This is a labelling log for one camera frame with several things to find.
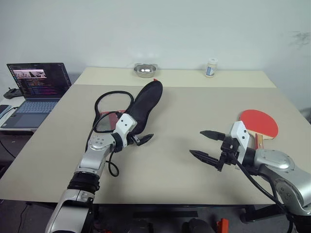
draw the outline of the laptop touchpad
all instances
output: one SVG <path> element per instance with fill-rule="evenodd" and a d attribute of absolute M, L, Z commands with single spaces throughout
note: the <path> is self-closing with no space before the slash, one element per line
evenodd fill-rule
<path fill-rule="evenodd" d="M 15 127 L 17 128 L 38 128 L 47 114 L 24 114 L 16 122 Z"/>

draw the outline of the white bottle cap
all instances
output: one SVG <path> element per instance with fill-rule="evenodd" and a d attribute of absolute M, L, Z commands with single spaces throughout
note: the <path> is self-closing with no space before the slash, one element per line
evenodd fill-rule
<path fill-rule="evenodd" d="M 217 65 L 218 59 L 217 58 L 209 58 L 208 63 L 211 65 Z"/>

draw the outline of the cable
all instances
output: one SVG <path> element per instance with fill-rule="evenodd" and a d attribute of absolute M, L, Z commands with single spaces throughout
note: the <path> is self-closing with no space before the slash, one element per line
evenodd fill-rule
<path fill-rule="evenodd" d="M 119 175 L 120 171 L 119 171 L 118 167 L 117 167 L 113 162 L 111 162 L 111 159 L 112 159 L 113 154 L 114 154 L 114 152 L 111 152 L 111 154 L 110 154 L 110 156 L 109 156 L 109 160 L 106 161 L 106 162 L 108 162 L 108 170 L 109 170 L 110 174 L 111 174 L 113 177 L 117 177 L 117 176 Z M 112 166 L 115 167 L 115 169 L 116 169 L 116 171 L 117 171 L 116 174 L 114 174 L 114 173 L 112 172 L 111 166 L 110 166 L 110 165 L 112 165 Z"/>
<path fill-rule="evenodd" d="M 106 113 L 106 114 L 104 114 L 104 115 L 101 116 L 101 114 L 100 114 L 100 112 L 99 112 L 99 110 L 98 110 L 98 104 L 99 104 L 99 102 L 100 102 L 104 97 L 106 97 L 106 96 L 108 96 L 108 95 L 111 95 L 111 94 L 125 94 L 125 95 L 128 95 L 128 96 L 130 97 L 130 99 L 131 99 L 131 100 L 130 100 L 130 104 L 129 104 L 129 106 L 127 107 L 127 109 L 125 110 L 125 112 L 126 112 L 128 109 L 130 109 L 130 108 L 132 107 L 133 103 L 134 103 L 134 97 L 132 96 L 131 93 L 129 93 L 129 92 L 127 92 L 127 91 L 109 91 L 109 92 L 104 93 L 104 94 L 102 94 L 101 96 L 99 96 L 98 99 L 96 100 L 95 104 L 94 104 L 95 119 L 94 119 L 94 122 L 93 122 L 93 127 L 92 127 L 91 131 L 89 132 L 88 137 L 87 137 L 87 140 L 86 140 L 85 152 L 87 151 L 87 148 L 88 148 L 87 143 L 88 143 L 89 139 L 91 138 L 91 135 L 92 135 L 93 131 L 96 132 L 96 133 L 112 133 L 112 132 L 114 131 L 114 130 L 98 131 L 98 130 L 96 129 L 98 123 L 99 123 L 104 117 L 106 117 L 106 116 L 108 116 L 109 114 L 112 114 L 112 113 L 115 113 L 115 114 L 120 113 L 120 112 L 118 112 L 118 111 L 111 111 L 111 112 L 108 112 L 108 113 Z M 112 152 L 112 153 L 110 154 L 109 160 L 108 160 L 108 161 L 106 160 L 105 162 L 108 163 L 108 170 L 109 170 L 110 174 L 111 174 L 113 177 L 117 177 L 117 176 L 119 175 L 120 171 L 119 171 L 117 165 L 115 165 L 115 164 L 111 161 L 113 154 L 114 154 L 114 152 Z M 116 173 L 113 173 L 113 171 L 112 171 L 112 169 L 111 169 L 111 166 L 113 166 L 113 167 L 115 168 Z"/>
<path fill-rule="evenodd" d="M 248 171 L 242 166 L 242 164 L 238 161 L 238 159 L 235 157 L 234 153 L 229 153 L 229 156 L 232 160 L 239 166 L 239 168 L 242 170 L 244 175 L 249 179 L 249 181 L 257 188 L 259 189 L 264 195 L 266 195 L 270 200 L 276 203 L 276 205 L 287 215 L 291 216 L 291 214 L 287 211 L 287 209 L 283 206 L 281 202 L 279 202 L 275 197 L 273 197 L 270 193 L 268 193 L 259 183 L 257 183 L 253 177 L 248 173 Z"/>
<path fill-rule="evenodd" d="M 14 108 L 9 109 L 8 111 L 6 111 L 6 112 L 0 117 L 0 119 L 1 119 L 2 117 L 4 117 L 4 115 L 7 114 L 8 112 L 10 112 L 11 110 L 17 109 L 17 108 L 18 108 L 18 107 L 14 107 Z M 4 146 L 4 144 L 1 142 L 1 140 L 0 140 L 0 144 L 3 146 L 3 148 L 6 150 L 6 152 L 8 152 L 12 157 L 16 158 L 16 157 Z"/>
<path fill-rule="evenodd" d="M 127 91 L 109 91 L 109 92 L 107 92 L 107 93 L 105 93 L 105 94 L 102 94 L 101 96 L 98 97 L 98 99 L 96 100 L 96 102 L 95 102 L 95 104 L 94 104 L 95 119 L 94 119 L 94 122 L 93 122 L 93 126 L 95 125 L 96 121 L 97 121 L 97 120 L 100 118 L 100 116 L 101 116 L 101 114 L 100 114 L 100 112 L 99 112 L 99 110 L 98 110 L 98 104 L 99 104 L 99 102 L 100 102 L 104 97 L 106 97 L 106 96 L 108 96 L 108 95 L 111 95 L 111 94 L 125 94 L 125 95 L 128 95 L 128 96 L 130 97 L 131 101 L 130 101 L 130 104 L 128 105 L 127 109 L 125 110 L 125 112 L 126 112 L 128 109 L 130 109 L 130 108 L 132 107 L 133 103 L 134 103 L 134 97 L 132 96 L 131 93 L 129 93 L 129 92 L 127 92 Z M 98 131 L 98 130 L 96 129 L 96 127 L 95 127 L 95 128 L 94 128 L 94 131 L 95 131 L 96 133 L 111 133 L 111 132 L 113 132 L 114 130 Z"/>
<path fill-rule="evenodd" d="M 106 116 L 108 116 L 109 114 L 112 114 L 112 113 L 118 113 L 118 111 L 111 111 L 111 112 L 108 112 L 108 113 L 102 115 L 102 116 L 95 122 L 95 124 L 93 125 L 91 131 L 90 131 L 89 134 L 88 134 L 87 141 L 86 141 L 86 149 L 85 149 L 85 152 L 86 152 L 86 150 L 87 150 L 87 143 L 88 143 L 89 139 L 91 138 L 91 135 L 92 135 L 94 129 L 96 128 L 97 124 L 98 124 L 104 117 L 106 117 Z M 110 174 L 111 174 L 113 177 L 117 177 L 117 176 L 119 175 L 120 171 L 119 171 L 117 165 L 115 165 L 113 162 L 111 162 L 111 159 L 112 159 L 112 155 L 113 155 L 113 154 L 114 154 L 114 152 L 112 152 L 112 153 L 110 154 L 109 160 L 108 160 L 108 161 L 106 160 L 106 162 L 108 163 L 108 170 L 109 170 Z M 112 170 L 111 170 L 111 165 L 114 166 L 114 168 L 116 169 L 116 171 L 117 171 L 116 174 L 112 172 Z"/>
<path fill-rule="evenodd" d="M 264 178 L 268 180 L 271 186 L 271 189 L 272 189 L 273 197 L 278 200 L 277 193 L 276 193 L 276 187 L 273 185 L 273 181 L 271 180 L 271 178 L 264 173 L 258 173 L 258 175 L 263 176 Z"/>
<path fill-rule="evenodd" d="M 25 208 L 24 208 L 23 211 L 20 213 L 20 216 L 19 216 L 20 222 L 19 222 L 19 226 L 18 226 L 18 231 L 17 231 L 17 233 L 19 233 L 19 230 L 20 230 L 20 227 L 21 227 L 21 224 L 22 224 L 22 215 L 23 215 L 23 213 L 25 212 L 25 210 L 27 209 L 27 207 L 28 207 L 28 204 L 26 203 Z"/>
<path fill-rule="evenodd" d="M 3 148 L 6 150 L 6 152 L 8 152 L 12 157 L 16 158 L 16 157 L 4 146 L 4 144 L 1 142 L 1 140 L 0 140 L 0 144 L 3 146 Z"/>
<path fill-rule="evenodd" d="M 87 143 L 88 143 L 89 139 L 91 138 L 91 135 L 92 135 L 94 129 L 96 128 L 97 124 L 98 124 L 104 117 L 106 117 L 106 116 L 108 116 L 109 114 L 112 114 L 112 113 L 118 113 L 118 111 L 111 111 L 111 112 L 109 112 L 109 113 L 106 113 L 106 114 L 102 115 L 102 116 L 93 124 L 93 127 L 92 127 L 91 131 L 89 132 L 88 137 L 87 137 L 87 140 L 86 140 L 86 150 L 85 150 L 85 152 L 87 151 Z"/>
<path fill-rule="evenodd" d="M 290 222 L 290 225 L 288 226 L 287 233 L 292 233 L 294 224 L 293 224 L 293 221 L 291 220 L 289 220 L 289 222 Z"/>

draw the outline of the pill bottle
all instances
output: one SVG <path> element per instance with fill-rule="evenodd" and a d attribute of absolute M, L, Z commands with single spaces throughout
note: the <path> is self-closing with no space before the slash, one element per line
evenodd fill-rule
<path fill-rule="evenodd" d="M 210 58 L 208 60 L 207 68 L 205 75 L 209 78 L 214 77 L 214 74 L 216 72 L 218 60 L 216 58 Z"/>

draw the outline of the stainless steel bowl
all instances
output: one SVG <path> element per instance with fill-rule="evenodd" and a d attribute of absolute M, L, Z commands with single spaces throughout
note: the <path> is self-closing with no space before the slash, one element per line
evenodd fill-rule
<path fill-rule="evenodd" d="M 156 73 L 157 64 L 136 63 L 135 73 L 142 78 L 151 78 Z"/>

